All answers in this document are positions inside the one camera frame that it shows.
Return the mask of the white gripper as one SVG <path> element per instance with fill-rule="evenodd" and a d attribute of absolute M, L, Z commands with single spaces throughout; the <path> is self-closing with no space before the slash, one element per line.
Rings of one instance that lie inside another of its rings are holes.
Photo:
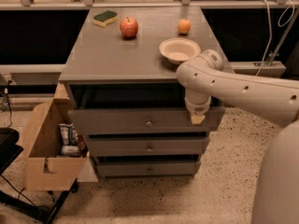
<path fill-rule="evenodd" d="M 191 122 L 193 125 L 201 124 L 205 119 L 205 113 L 210 108 L 211 97 L 205 93 L 185 91 L 185 105 L 187 110 L 192 114 Z"/>

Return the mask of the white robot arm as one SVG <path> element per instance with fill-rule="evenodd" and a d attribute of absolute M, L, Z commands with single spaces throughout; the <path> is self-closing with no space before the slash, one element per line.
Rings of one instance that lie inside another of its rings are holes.
<path fill-rule="evenodd" d="M 213 96 L 281 128 L 263 156 L 251 224 L 299 224 L 299 82 L 222 68 L 221 56 L 211 49 L 178 67 L 186 106 L 202 114 L 204 99 Z"/>

